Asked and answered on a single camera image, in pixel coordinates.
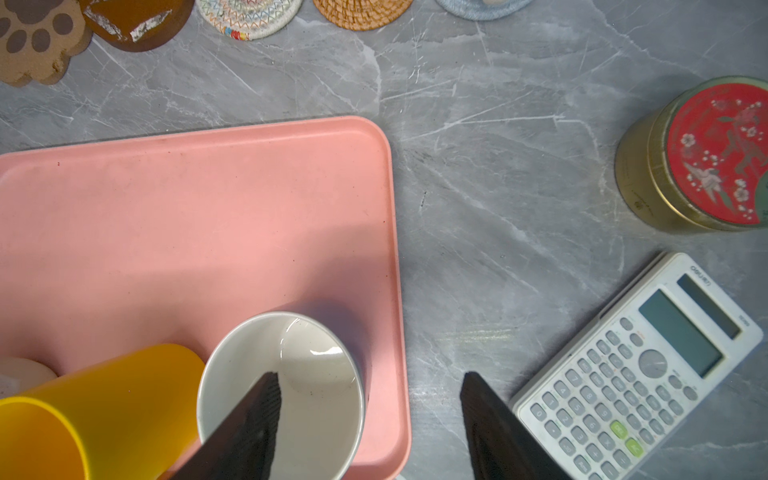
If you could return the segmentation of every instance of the calculator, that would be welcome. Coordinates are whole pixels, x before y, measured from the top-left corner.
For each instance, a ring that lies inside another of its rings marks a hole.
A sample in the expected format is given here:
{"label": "calculator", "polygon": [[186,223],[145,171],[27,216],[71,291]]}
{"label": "calculator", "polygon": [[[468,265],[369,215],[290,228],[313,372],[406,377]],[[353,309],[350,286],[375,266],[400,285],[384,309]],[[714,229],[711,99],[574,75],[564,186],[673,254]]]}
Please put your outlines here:
{"label": "calculator", "polygon": [[685,253],[662,253],[510,406],[574,479],[628,477],[760,343]]}

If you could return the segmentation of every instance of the pink object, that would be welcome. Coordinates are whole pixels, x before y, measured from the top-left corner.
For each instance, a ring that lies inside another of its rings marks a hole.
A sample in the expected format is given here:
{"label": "pink object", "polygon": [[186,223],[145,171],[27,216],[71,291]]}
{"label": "pink object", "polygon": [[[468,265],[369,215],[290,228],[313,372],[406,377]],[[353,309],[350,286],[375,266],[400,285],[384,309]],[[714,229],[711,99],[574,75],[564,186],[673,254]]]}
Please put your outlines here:
{"label": "pink object", "polygon": [[384,133],[344,117],[0,156],[0,356],[60,374],[156,343],[203,359],[248,317],[331,300],[370,338],[345,480],[411,447]]}

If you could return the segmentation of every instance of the deli logo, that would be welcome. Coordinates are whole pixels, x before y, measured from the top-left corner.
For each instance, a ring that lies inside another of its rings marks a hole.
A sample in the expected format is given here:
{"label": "deli logo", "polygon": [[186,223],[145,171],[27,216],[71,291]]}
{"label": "deli logo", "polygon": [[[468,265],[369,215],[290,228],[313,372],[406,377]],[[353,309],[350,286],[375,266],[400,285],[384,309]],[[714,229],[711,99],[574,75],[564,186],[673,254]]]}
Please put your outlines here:
{"label": "deli logo", "polygon": [[701,273],[701,270],[697,269],[694,265],[690,266],[690,271],[693,272],[696,276],[698,276],[702,282],[704,282],[704,285],[709,286],[712,285],[712,282],[710,279],[706,278],[703,273]]}

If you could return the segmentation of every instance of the gray marble surface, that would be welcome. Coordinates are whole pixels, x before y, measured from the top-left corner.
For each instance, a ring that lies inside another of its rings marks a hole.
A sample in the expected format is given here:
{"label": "gray marble surface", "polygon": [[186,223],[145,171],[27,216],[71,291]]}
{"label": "gray marble surface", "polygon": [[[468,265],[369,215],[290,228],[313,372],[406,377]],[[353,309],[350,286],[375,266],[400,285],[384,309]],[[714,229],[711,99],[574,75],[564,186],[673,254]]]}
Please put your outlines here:
{"label": "gray marble surface", "polygon": [[[768,78],[765,0],[535,0],[474,23],[415,0],[354,33],[305,0],[254,43],[197,13],[144,54],[98,38],[53,87],[0,85],[0,152],[359,114],[394,155],[413,447],[408,480],[471,478],[458,391],[505,398],[660,249],[768,329],[768,232],[666,235],[619,196],[629,125],[724,74]],[[633,478],[768,477],[765,343]]]}

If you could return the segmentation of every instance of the gray button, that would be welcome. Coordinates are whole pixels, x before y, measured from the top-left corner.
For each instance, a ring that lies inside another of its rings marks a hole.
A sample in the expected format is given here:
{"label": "gray button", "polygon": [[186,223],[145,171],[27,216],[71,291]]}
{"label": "gray button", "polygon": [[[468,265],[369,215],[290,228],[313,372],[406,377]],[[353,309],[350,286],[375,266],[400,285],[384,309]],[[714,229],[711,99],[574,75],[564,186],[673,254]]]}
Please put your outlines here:
{"label": "gray button", "polygon": [[611,363],[614,364],[614,366],[618,369],[624,366],[624,362],[621,361],[618,355],[615,353],[612,353],[609,355],[608,359],[611,361]]}
{"label": "gray button", "polygon": [[602,403],[598,403],[594,407],[595,412],[598,413],[598,416],[603,419],[605,422],[611,419],[613,414],[611,414],[611,411],[608,409],[607,406],[603,405]]}
{"label": "gray button", "polygon": [[606,432],[602,432],[600,435],[598,435],[598,440],[600,440],[600,443],[609,452],[616,448],[616,444],[614,443],[614,440]]}
{"label": "gray button", "polygon": [[690,388],[689,386],[683,389],[683,395],[685,395],[689,400],[695,400],[699,398],[699,396],[696,394],[696,390]]}
{"label": "gray button", "polygon": [[672,415],[667,410],[662,410],[659,412],[659,418],[661,418],[664,423],[667,425],[672,425],[674,423],[674,419],[672,418]]}
{"label": "gray button", "polygon": [[586,400],[587,403],[595,403],[595,401],[598,399],[598,396],[594,394],[591,388],[588,386],[585,386],[583,389],[579,392],[581,394],[581,398]]}
{"label": "gray button", "polygon": [[579,374],[578,374],[578,373],[576,373],[576,370],[573,370],[573,369],[571,369],[571,370],[568,370],[568,371],[565,373],[565,378],[566,378],[566,379],[568,379],[568,381],[569,381],[569,382],[571,383],[571,385],[573,385],[573,386],[579,386],[579,385],[581,385],[581,377],[579,376]]}
{"label": "gray button", "polygon": [[635,394],[627,390],[624,392],[624,398],[629,402],[630,405],[636,406],[638,403],[640,403],[640,400],[637,399]]}
{"label": "gray button", "polygon": [[574,444],[572,444],[571,440],[568,439],[562,439],[560,441],[560,448],[563,449],[563,452],[565,452],[565,454],[569,457],[576,453],[576,447],[574,447]]}
{"label": "gray button", "polygon": [[648,420],[650,419],[650,410],[645,408],[645,405],[640,405],[637,407],[637,413],[640,414],[643,419]]}
{"label": "gray button", "polygon": [[656,397],[649,395],[645,397],[645,401],[648,402],[648,406],[650,406],[654,410],[658,410],[661,408],[661,404],[658,400],[656,400]]}
{"label": "gray button", "polygon": [[592,468],[589,466],[589,462],[587,462],[584,457],[581,455],[576,455],[576,458],[574,458],[574,463],[576,464],[576,468],[581,470],[581,473],[589,473]]}
{"label": "gray button", "polygon": [[541,405],[534,403],[531,405],[531,413],[534,417],[536,417],[539,420],[544,420],[547,418],[547,413],[544,411],[544,409],[541,407]]}
{"label": "gray button", "polygon": [[608,330],[605,333],[605,338],[608,339],[609,342],[613,343],[614,345],[618,345],[621,340],[619,340],[619,336],[616,335],[613,330]]}
{"label": "gray button", "polygon": [[646,429],[640,430],[640,438],[643,439],[643,442],[646,442],[648,445],[654,444],[654,436],[651,435],[650,432]]}
{"label": "gray button", "polygon": [[632,465],[632,462],[629,461],[627,454],[621,450],[614,452],[614,460],[616,460],[616,463],[619,464],[619,466],[622,468],[629,468],[630,465]]}
{"label": "gray button", "polygon": [[616,410],[618,410],[619,413],[622,414],[622,415],[626,415],[626,414],[629,413],[629,409],[627,408],[627,405],[624,402],[622,402],[621,400],[617,400],[614,403],[614,407],[616,407]]}
{"label": "gray button", "polygon": [[606,399],[609,399],[612,402],[616,399],[616,393],[613,390],[611,390],[611,387],[609,386],[603,387],[603,395],[605,395]]}
{"label": "gray button", "polygon": [[627,415],[627,422],[629,422],[630,425],[632,425],[632,428],[635,430],[639,430],[642,424],[640,423],[640,420],[637,419],[634,415]]}
{"label": "gray button", "polygon": [[623,356],[625,359],[632,358],[632,350],[630,350],[629,347],[624,345],[623,343],[619,345],[618,350],[621,356]]}
{"label": "gray button", "polygon": [[659,421],[658,421],[658,420],[656,420],[656,419],[651,419],[651,420],[650,420],[650,422],[648,422],[648,425],[650,425],[650,427],[651,427],[651,428],[654,430],[654,432],[656,432],[658,435],[663,435],[663,434],[664,434],[664,427],[663,427],[663,426],[661,426],[661,424],[659,423]]}
{"label": "gray button", "polygon": [[571,426],[571,423],[574,422],[571,415],[569,415],[568,412],[566,412],[563,409],[558,410],[558,420],[560,420],[560,423],[562,423],[563,426],[566,426],[566,427]]}
{"label": "gray button", "polygon": [[614,370],[607,363],[600,364],[600,371],[603,372],[603,375],[607,378],[611,378],[614,375]]}
{"label": "gray button", "polygon": [[589,357],[589,360],[592,360],[592,362],[597,365],[600,363],[600,354],[595,352],[593,349],[589,349],[587,351],[587,356]]}
{"label": "gray button", "polygon": [[589,365],[589,362],[587,360],[579,359],[577,364],[578,364],[578,368],[580,368],[581,371],[584,373],[589,373],[592,371],[592,367]]}
{"label": "gray button", "polygon": [[587,415],[584,417],[584,424],[592,433],[597,433],[600,429],[600,424],[592,415]]}
{"label": "gray button", "polygon": [[606,355],[611,351],[610,346],[602,340],[598,340],[598,348],[602,353],[605,353]]}
{"label": "gray button", "polygon": [[571,407],[571,410],[578,416],[582,416],[587,411],[584,409],[584,404],[579,402],[575,397],[568,400],[568,406]]}
{"label": "gray button", "polygon": [[558,407],[558,400],[552,395],[550,392],[545,392],[544,395],[541,396],[541,399],[544,400],[544,403],[547,404],[547,406],[550,409],[556,409]]}
{"label": "gray button", "polygon": [[574,436],[577,442],[581,443],[582,445],[584,443],[587,443],[587,434],[584,433],[584,430],[581,429],[581,427],[574,427],[573,430],[571,430],[571,435]]}
{"label": "gray button", "polygon": [[596,387],[602,387],[605,385],[605,382],[603,382],[603,377],[599,376],[596,372],[592,372],[591,375],[589,375],[589,379],[594,383],[594,386]]}
{"label": "gray button", "polygon": [[615,376],[613,379],[611,379],[611,383],[614,384],[614,387],[616,387],[616,390],[619,392],[623,392],[624,389],[627,388],[627,384],[621,381],[621,379],[617,376]]}
{"label": "gray button", "polygon": [[592,459],[596,462],[603,459],[603,452],[601,452],[598,446],[594,443],[587,445],[586,450],[589,456],[592,457]]}
{"label": "gray button", "polygon": [[600,465],[600,469],[603,471],[608,480],[616,480],[619,478],[619,471],[610,462],[605,462]]}
{"label": "gray button", "polygon": [[660,396],[662,400],[668,402],[672,398],[672,395],[663,386],[656,387],[656,395]]}
{"label": "gray button", "polygon": [[566,386],[565,383],[561,382],[560,380],[554,383],[554,390],[563,398],[571,394],[571,389],[569,389],[568,386]]}
{"label": "gray button", "polygon": [[621,376],[624,377],[625,380],[627,380],[629,383],[634,382],[637,380],[637,377],[634,376],[634,372],[632,370],[629,370],[627,367],[624,367],[621,369]]}
{"label": "gray button", "polygon": [[667,358],[657,350],[646,350],[637,359],[640,371],[648,378],[659,379],[667,373]]}
{"label": "gray button", "polygon": [[648,389],[645,388],[645,385],[643,385],[641,382],[634,383],[634,391],[639,393],[640,396],[648,395]]}
{"label": "gray button", "polygon": [[547,429],[547,432],[549,432],[549,435],[552,435],[553,439],[556,439],[560,436],[560,427],[551,420],[549,422],[546,422],[544,424],[544,428]]}
{"label": "gray button", "polygon": [[672,400],[669,405],[675,415],[683,415],[683,407],[679,403]]}
{"label": "gray button", "polygon": [[683,383],[676,376],[670,375],[670,378],[668,378],[667,380],[670,381],[670,385],[672,385],[674,388],[678,390],[683,388]]}

